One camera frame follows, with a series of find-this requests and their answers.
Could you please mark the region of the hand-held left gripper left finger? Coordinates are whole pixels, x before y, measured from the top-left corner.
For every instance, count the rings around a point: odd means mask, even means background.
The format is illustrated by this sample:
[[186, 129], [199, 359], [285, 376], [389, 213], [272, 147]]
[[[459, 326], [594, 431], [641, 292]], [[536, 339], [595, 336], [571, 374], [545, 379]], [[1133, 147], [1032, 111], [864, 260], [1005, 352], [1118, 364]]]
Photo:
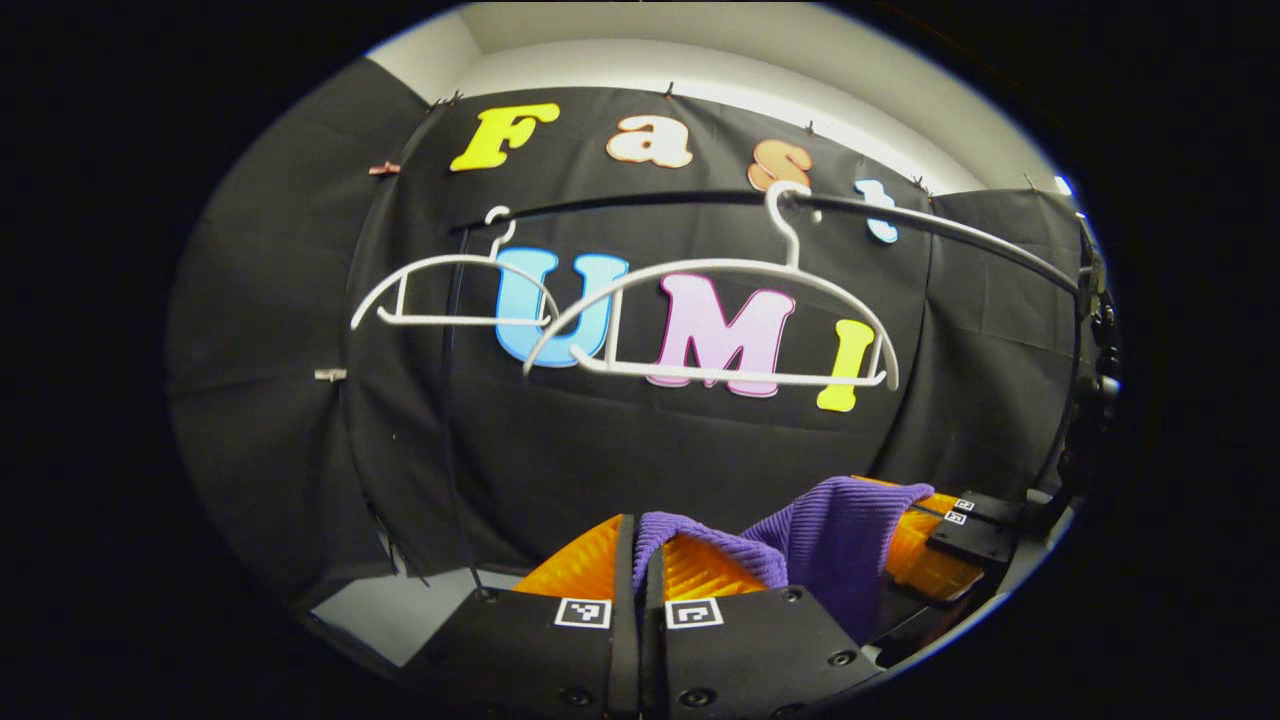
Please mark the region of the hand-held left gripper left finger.
[[589, 533], [591, 597], [480, 587], [404, 665], [406, 683], [448, 719], [635, 719], [634, 518]]

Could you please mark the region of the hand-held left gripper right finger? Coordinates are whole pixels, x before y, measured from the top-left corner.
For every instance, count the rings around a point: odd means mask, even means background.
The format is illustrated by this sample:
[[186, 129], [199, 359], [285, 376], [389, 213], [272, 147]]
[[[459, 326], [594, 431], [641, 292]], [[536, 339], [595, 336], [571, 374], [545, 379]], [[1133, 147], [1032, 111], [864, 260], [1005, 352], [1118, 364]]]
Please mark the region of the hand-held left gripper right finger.
[[803, 585], [668, 600], [669, 568], [646, 570], [648, 719], [809, 719], [882, 673]]

